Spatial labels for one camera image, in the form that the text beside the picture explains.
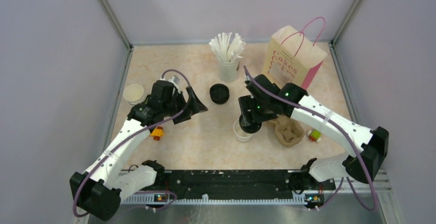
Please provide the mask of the white paper cup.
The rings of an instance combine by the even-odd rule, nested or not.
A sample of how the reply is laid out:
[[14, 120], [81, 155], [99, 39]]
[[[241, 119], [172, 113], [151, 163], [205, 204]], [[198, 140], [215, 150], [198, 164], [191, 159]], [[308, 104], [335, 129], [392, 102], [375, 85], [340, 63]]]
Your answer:
[[240, 143], [248, 142], [253, 136], [253, 134], [246, 133], [245, 131], [242, 130], [238, 119], [233, 124], [233, 131], [234, 131], [236, 139]]

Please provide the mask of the black cup lid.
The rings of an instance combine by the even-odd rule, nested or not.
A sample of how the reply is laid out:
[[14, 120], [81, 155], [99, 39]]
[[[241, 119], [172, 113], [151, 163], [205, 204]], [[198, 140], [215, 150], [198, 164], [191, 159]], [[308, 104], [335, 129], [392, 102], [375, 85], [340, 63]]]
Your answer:
[[244, 119], [242, 115], [239, 116], [239, 126], [245, 133], [254, 134], [257, 133], [261, 127], [261, 123], [250, 123]]

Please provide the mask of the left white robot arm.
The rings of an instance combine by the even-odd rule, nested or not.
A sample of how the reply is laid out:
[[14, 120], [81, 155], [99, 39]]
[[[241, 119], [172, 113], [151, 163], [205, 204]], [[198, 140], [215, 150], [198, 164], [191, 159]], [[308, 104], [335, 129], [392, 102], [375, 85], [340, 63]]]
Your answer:
[[207, 111], [191, 85], [186, 91], [188, 99], [174, 80], [156, 81], [145, 100], [131, 108], [121, 130], [98, 159], [84, 172], [71, 176], [69, 184], [76, 217], [91, 214], [107, 221], [115, 215], [121, 202], [137, 191], [148, 186], [153, 190], [163, 187], [165, 176], [159, 172], [163, 167], [154, 161], [123, 176], [120, 172], [155, 128], [169, 121], [178, 124]]

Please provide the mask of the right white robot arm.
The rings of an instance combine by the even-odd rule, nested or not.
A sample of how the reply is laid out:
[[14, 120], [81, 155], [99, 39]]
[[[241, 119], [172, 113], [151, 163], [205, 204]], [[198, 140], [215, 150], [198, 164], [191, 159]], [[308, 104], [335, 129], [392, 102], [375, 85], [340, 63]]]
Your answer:
[[246, 77], [249, 95], [239, 97], [239, 125], [258, 132], [264, 122], [286, 116], [302, 122], [339, 144], [345, 152], [328, 158], [313, 158], [302, 169], [302, 184], [315, 189], [323, 181], [351, 177], [368, 184], [377, 175], [388, 152], [389, 133], [381, 126], [370, 129], [352, 122], [319, 103], [293, 83], [282, 88], [265, 75]]

